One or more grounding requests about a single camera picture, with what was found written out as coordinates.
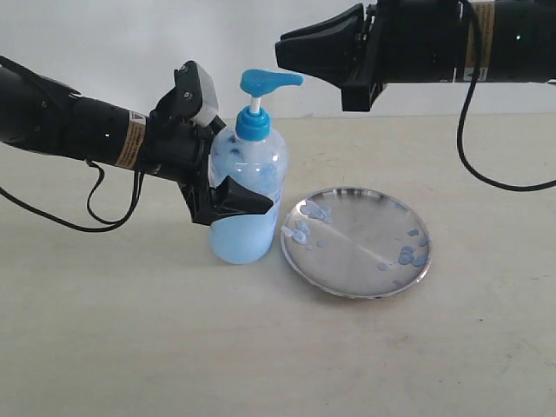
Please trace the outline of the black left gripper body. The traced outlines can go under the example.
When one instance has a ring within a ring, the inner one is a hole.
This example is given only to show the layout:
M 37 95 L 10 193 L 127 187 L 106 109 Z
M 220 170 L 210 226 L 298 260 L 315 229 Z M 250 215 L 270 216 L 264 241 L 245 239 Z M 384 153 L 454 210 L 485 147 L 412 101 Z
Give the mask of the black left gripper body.
M 208 157 L 215 136 L 209 126 L 172 116 L 174 100 L 175 91 L 171 90 L 149 113 L 142 171 L 175 182 L 191 221 L 209 226 L 217 219 L 208 179 Z

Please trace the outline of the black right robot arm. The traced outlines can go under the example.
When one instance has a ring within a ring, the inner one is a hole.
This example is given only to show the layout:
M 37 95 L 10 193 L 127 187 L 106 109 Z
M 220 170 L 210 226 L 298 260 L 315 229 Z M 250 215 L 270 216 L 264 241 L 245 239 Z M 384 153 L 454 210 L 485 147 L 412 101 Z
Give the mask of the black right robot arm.
M 555 77 L 553 1 L 358 3 L 281 35 L 279 68 L 341 92 L 368 112 L 391 83 L 547 83 Z

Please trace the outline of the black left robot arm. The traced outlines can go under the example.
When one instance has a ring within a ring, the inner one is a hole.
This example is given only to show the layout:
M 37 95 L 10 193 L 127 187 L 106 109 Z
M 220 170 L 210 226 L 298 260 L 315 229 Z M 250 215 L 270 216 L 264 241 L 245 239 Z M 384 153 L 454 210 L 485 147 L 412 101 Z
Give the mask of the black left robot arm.
M 98 232 L 121 227 L 135 211 L 145 176 L 177 184 L 192 222 L 209 226 L 237 215 L 265 215 L 270 197 L 231 176 L 209 182 L 211 145 L 226 124 L 218 116 L 209 73 L 189 60 L 173 72 L 174 85 L 148 113 L 87 97 L 7 57 L 1 59 L 1 141 L 15 149 L 108 164 L 134 174 L 126 215 Z

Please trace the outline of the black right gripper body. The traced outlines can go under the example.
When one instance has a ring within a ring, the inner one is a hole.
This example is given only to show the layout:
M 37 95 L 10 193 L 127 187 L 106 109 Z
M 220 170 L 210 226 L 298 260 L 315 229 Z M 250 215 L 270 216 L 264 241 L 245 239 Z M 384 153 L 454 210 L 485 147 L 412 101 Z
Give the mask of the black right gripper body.
M 379 1 L 354 41 L 341 109 L 368 112 L 390 84 L 452 83 L 462 49 L 459 1 Z

